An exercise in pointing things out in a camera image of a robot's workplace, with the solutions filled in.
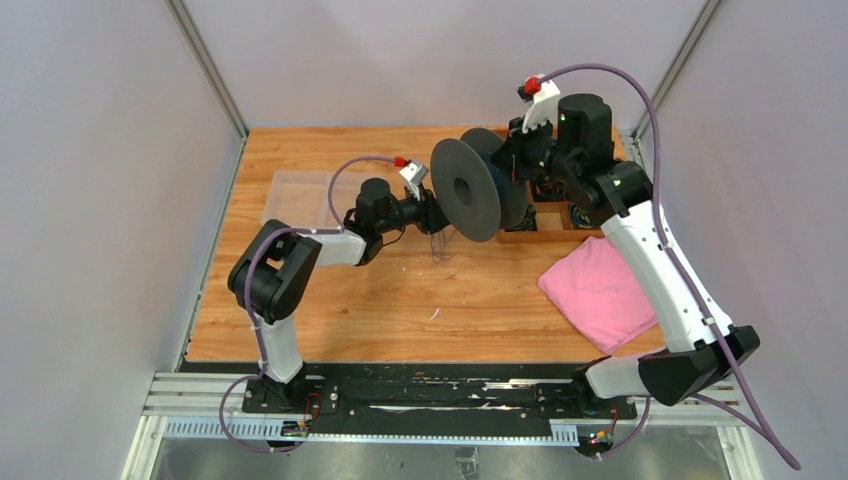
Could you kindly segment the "dark grey filament spool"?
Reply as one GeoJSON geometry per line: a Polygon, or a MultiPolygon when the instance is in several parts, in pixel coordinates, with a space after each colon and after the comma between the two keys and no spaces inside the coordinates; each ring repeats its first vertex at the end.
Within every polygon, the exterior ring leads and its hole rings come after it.
{"type": "Polygon", "coordinates": [[[495,131],[476,127],[460,138],[445,138],[430,156],[436,199],[451,225],[465,238],[484,243],[525,217],[527,187],[492,162],[504,145],[495,131]]]}

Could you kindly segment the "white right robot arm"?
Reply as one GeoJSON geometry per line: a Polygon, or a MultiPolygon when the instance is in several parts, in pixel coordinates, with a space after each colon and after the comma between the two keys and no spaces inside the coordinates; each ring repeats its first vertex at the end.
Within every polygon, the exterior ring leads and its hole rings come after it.
{"type": "Polygon", "coordinates": [[[631,358],[605,357],[575,371],[571,400],[595,417],[619,396],[674,406],[727,378],[761,345],[713,302],[663,224],[645,170],[614,157],[612,110],[594,94],[522,93],[527,112],[510,121],[492,156],[512,180],[546,175],[588,213],[623,256],[646,294],[665,345],[631,358]]]}

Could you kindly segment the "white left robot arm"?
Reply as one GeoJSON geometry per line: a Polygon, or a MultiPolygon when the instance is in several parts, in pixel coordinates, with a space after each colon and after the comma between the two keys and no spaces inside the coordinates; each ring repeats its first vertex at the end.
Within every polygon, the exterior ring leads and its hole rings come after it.
{"type": "Polygon", "coordinates": [[[368,179],[354,206],[335,228],[293,227],[267,221],[228,277],[251,322],[259,348],[259,376],[271,382],[268,400],[283,413],[298,411],[306,386],[297,378],[304,360],[296,339],[294,314],[314,270],[325,266],[365,266],[387,245],[384,235],[412,226],[426,235],[441,232],[449,221],[435,194],[407,188],[396,197],[388,182],[368,179]]]}

